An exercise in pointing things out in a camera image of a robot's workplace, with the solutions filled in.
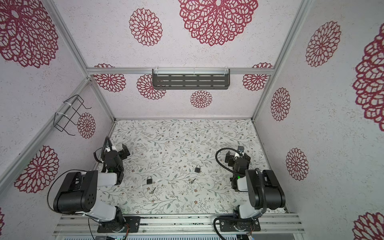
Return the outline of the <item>black padlock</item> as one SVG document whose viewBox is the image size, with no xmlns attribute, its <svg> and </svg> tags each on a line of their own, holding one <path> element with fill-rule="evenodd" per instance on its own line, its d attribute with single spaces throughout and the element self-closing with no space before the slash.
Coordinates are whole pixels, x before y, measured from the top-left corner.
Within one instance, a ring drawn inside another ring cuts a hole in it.
<svg viewBox="0 0 384 240">
<path fill-rule="evenodd" d="M 151 176 L 148 176 L 147 185 L 151 185 L 152 183 L 153 183 L 153 178 Z"/>
<path fill-rule="evenodd" d="M 198 165 L 195 167 L 195 173 L 200 173 L 201 172 L 201 166 Z"/>
</svg>

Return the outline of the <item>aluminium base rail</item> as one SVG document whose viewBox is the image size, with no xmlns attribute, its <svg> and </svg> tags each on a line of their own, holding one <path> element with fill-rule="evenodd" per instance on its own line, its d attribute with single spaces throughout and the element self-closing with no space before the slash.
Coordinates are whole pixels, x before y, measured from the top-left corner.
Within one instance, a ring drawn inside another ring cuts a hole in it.
<svg viewBox="0 0 384 240">
<path fill-rule="evenodd" d="M 131 220 L 128 225 L 129 235 L 209 235 L 214 234 L 213 221 L 216 215 L 142 215 L 138 221 L 135 215 L 127 215 Z M 100 225 L 95 221 L 80 216 L 62 216 L 52 235 L 58 236 L 101 236 L 98 231 Z M 304 234 L 305 230 L 297 214 L 265 214 L 250 227 L 248 224 L 240 224 L 232 227 L 230 223 L 217 221 L 218 231 L 226 231 L 227 234 Z"/>
</svg>

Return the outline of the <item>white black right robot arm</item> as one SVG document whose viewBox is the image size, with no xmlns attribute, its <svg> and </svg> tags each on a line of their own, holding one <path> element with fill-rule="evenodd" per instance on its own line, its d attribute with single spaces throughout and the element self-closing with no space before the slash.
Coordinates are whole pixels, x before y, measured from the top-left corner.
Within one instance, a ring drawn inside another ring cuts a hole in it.
<svg viewBox="0 0 384 240">
<path fill-rule="evenodd" d="M 283 208 L 285 194 L 272 170 L 250 169 L 251 158 L 239 150 L 226 153 L 225 163 L 231 167 L 231 187 L 236 192 L 247 193 L 249 200 L 233 211 L 233 228 L 237 231 L 251 229 L 267 210 Z"/>
</svg>

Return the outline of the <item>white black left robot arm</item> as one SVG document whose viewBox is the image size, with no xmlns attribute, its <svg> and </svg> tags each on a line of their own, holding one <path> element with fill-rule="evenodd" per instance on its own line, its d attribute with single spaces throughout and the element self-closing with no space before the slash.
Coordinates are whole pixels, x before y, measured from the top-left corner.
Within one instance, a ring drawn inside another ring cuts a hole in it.
<svg viewBox="0 0 384 240">
<path fill-rule="evenodd" d="M 121 184 L 124 178 L 123 160 L 128 156 L 128 150 L 111 150 L 104 153 L 101 172 L 76 170 L 67 173 L 54 198 L 53 211 L 59 214 L 84 215 L 98 222 L 108 233 L 122 232 L 127 227 L 122 210 L 97 199 L 97 190 L 99 187 Z"/>
</svg>

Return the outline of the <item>dark metal wall shelf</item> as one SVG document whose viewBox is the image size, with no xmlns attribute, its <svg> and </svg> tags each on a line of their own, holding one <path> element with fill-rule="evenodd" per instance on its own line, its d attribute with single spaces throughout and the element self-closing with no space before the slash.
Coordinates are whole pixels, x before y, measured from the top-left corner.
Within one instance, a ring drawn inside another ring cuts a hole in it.
<svg viewBox="0 0 384 240">
<path fill-rule="evenodd" d="M 231 71 L 166 71 L 152 70 L 152 86 L 156 90 L 227 90 Z"/>
</svg>

